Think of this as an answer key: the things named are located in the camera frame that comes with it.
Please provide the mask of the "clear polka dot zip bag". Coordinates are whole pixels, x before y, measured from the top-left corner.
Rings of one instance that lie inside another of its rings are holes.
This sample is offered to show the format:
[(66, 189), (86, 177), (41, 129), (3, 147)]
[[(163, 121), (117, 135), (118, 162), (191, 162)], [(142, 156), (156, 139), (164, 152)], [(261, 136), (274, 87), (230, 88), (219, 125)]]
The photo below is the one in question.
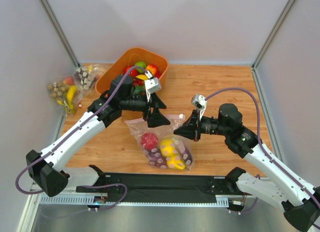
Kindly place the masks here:
[(166, 118), (170, 124), (156, 128), (148, 128), (142, 118), (128, 120), (125, 123), (150, 166), (190, 170), (194, 163), (191, 143), (184, 137), (174, 135), (174, 130), (183, 124), (185, 115), (166, 115)]

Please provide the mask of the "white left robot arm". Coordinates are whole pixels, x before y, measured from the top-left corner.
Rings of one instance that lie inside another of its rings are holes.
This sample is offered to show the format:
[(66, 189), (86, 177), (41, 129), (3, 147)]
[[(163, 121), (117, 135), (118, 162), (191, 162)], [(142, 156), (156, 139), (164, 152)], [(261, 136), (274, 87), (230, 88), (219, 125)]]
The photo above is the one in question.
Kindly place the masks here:
[(123, 111), (142, 112), (149, 128), (170, 124), (160, 112), (166, 105), (156, 94), (161, 89), (158, 78), (147, 79), (144, 85), (145, 95), (134, 95), (133, 78), (117, 76), (62, 137), (41, 152), (32, 150), (27, 154), (28, 173), (46, 195), (53, 197), (68, 187), (97, 183), (102, 174), (96, 167), (67, 169), (65, 165), (89, 140), (120, 118)]

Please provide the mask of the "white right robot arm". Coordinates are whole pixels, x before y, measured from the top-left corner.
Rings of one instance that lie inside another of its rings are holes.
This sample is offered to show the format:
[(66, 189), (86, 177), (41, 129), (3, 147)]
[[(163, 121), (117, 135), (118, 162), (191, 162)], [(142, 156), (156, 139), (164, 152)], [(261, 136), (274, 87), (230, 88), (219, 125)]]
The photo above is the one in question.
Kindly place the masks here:
[(202, 134), (224, 136), (230, 151), (253, 164), (270, 180), (270, 183), (263, 182), (235, 168), (228, 177), (236, 187), (280, 209), (295, 229), (308, 231), (320, 216), (320, 189), (283, 164), (243, 125), (242, 118), (236, 105), (231, 103), (220, 106), (217, 118), (201, 117), (199, 110), (193, 110), (174, 134), (193, 141), (199, 141)]

